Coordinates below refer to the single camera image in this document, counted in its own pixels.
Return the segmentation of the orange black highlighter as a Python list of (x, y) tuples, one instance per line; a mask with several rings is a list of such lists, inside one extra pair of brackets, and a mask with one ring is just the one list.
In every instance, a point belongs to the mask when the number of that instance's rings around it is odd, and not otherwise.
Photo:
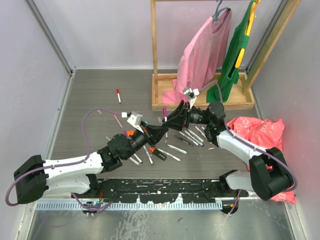
[(153, 155), (155, 155), (157, 158), (161, 159), (162, 161), (165, 161), (167, 159), (167, 156), (164, 153), (162, 153), (159, 149), (154, 147), (150, 147), (149, 149)]

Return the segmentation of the magenta cap white pen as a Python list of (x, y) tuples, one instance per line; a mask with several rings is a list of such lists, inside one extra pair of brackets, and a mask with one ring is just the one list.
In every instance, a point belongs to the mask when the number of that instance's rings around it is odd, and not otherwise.
[(145, 153), (146, 153), (146, 156), (147, 156), (150, 164), (153, 166), (153, 165), (154, 165), (154, 162), (153, 162), (153, 160), (152, 160), (152, 158), (151, 158), (151, 155), (150, 155), (150, 153), (148, 152), (148, 150), (147, 150), (147, 148), (146, 148), (145, 145), (143, 145), (143, 149), (144, 149), (144, 151), (145, 151)]

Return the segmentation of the yellow cap white marker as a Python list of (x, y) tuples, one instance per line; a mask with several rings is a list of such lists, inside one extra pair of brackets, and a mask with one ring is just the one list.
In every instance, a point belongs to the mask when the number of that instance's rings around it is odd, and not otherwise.
[(167, 152), (167, 151), (165, 151), (165, 150), (162, 150), (162, 149), (160, 149), (160, 148), (158, 148), (158, 150), (159, 150), (161, 153), (167, 155), (168, 157), (171, 157), (171, 158), (175, 159), (175, 160), (178, 161), (178, 162), (181, 161), (180, 158), (174, 156), (173, 154), (171, 154), (171, 153), (169, 153), (169, 152)]

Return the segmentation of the dark purple pen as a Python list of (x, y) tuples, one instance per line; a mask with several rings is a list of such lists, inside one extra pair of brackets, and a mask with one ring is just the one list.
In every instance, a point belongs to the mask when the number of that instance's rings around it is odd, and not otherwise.
[(194, 146), (193, 143), (185, 140), (184, 138), (182, 138), (182, 137), (180, 137), (180, 136), (178, 136), (178, 135), (176, 135), (176, 134), (172, 134), (172, 135), (173, 135), (175, 138), (177, 138), (177, 139), (179, 139), (180, 141), (182, 141), (183, 143), (185, 143), (185, 144), (187, 144), (187, 145), (189, 145), (189, 146), (191, 146), (191, 147)]

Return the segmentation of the purple cap white marker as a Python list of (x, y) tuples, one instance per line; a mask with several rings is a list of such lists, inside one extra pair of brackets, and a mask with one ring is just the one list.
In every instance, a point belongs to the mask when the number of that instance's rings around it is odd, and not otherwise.
[(189, 137), (188, 135), (186, 135), (185, 133), (183, 133), (182, 131), (178, 131), (182, 136), (184, 136), (185, 138), (187, 138), (189, 141), (191, 141), (194, 145), (199, 146), (199, 143), (195, 140), (193, 140), (191, 137)]

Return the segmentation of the blue cap white marker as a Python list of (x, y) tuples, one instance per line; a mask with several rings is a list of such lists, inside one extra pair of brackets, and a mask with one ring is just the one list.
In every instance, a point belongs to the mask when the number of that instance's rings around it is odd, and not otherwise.
[(193, 138), (196, 142), (198, 142), (199, 145), (202, 147), (204, 146), (204, 140), (200, 138), (197, 134), (195, 134), (193, 131), (186, 129), (184, 132), (189, 135), (191, 138)]

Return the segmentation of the orange highlighter cap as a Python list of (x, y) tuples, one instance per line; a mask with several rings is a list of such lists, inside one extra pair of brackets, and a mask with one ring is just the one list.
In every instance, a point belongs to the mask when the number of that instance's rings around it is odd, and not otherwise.
[(133, 135), (133, 133), (134, 133), (134, 131), (133, 131), (133, 130), (127, 131), (127, 134), (128, 134), (129, 136), (132, 136), (132, 135)]

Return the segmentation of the blue band white pen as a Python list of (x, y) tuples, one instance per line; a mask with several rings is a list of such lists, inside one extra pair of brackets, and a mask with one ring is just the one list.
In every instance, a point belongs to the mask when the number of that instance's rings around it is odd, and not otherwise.
[(140, 164), (143, 163), (143, 161), (138, 157), (138, 155), (137, 155), (136, 153), (134, 154), (134, 157), (138, 160), (138, 162), (139, 162)]

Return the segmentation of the white pen teal tip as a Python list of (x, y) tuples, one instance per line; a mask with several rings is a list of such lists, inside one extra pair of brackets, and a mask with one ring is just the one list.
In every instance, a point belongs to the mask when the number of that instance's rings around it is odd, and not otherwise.
[(181, 149), (181, 148), (178, 148), (178, 147), (176, 147), (176, 146), (174, 146), (174, 145), (168, 144), (168, 146), (169, 146), (171, 149), (173, 149), (173, 150), (175, 150), (175, 151), (177, 151), (177, 152), (183, 153), (183, 154), (185, 154), (185, 155), (188, 154), (188, 152), (187, 152), (186, 150), (183, 150), (183, 149)]

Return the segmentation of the grey white pen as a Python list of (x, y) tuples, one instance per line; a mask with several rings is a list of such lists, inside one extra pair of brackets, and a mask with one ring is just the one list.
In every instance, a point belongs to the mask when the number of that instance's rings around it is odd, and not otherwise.
[(140, 165), (140, 163), (139, 163), (137, 160), (135, 160), (134, 158), (130, 157), (129, 159), (130, 159), (134, 164), (136, 164), (137, 166)]

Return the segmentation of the pink white pen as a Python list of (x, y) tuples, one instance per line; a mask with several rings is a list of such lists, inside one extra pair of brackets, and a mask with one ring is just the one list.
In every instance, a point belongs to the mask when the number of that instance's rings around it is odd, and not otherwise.
[(122, 123), (120, 122), (120, 120), (118, 119), (117, 115), (116, 115), (116, 114), (113, 114), (113, 116), (114, 116), (117, 124), (120, 126), (120, 128), (123, 128), (123, 125), (122, 125)]

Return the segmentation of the red white pen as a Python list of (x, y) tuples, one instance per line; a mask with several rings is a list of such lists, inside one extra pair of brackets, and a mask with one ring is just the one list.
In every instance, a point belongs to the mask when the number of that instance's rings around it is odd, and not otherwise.
[(117, 94), (118, 102), (119, 104), (121, 104), (122, 100), (121, 100), (120, 90), (118, 88), (116, 89), (116, 94)]

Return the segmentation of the magenta cap bic marker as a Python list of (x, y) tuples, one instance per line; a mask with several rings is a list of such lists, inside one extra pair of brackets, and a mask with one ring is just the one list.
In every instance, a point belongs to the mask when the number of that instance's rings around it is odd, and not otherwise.
[(163, 122), (165, 123), (167, 121), (167, 108), (162, 108), (162, 114), (163, 114)]

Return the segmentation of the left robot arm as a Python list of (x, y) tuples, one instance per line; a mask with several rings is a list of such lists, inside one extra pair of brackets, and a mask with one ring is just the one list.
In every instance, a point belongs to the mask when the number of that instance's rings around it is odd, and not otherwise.
[(165, 126), (142, 123), (133, 135), (116, 134), (105, 147), (89, 155), (60, 160), (44, 160), (39, 154), (31, 156), (13, 173), (17, 204), (62, 193), (95, 198), (100, 193), (100, 185), (93, 179), (95, 175), (121, 167), (123, 160), (128, 160), (146, 144), (155, 146), (168, 130)]

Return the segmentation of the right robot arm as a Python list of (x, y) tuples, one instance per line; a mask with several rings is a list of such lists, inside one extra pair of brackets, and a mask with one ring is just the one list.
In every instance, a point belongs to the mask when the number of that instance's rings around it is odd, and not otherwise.
[(205, 125), (206, 139), (242, 160), (248, 172), (232, 170), (220, 176), (219, 191), (231, 197), (237, 190), (255, 192), (262, 200), (269, 200), (279, 193), (296, 187), (294, 174), (287, 166), (282, 152), (253, 144), (237, 135), (225, 122), (225, 108), (221, 102), (211, 102), (205, 110), (181, 101), (178, 107), (163, 119), (163, 126), (177, 131), (190, 124)]

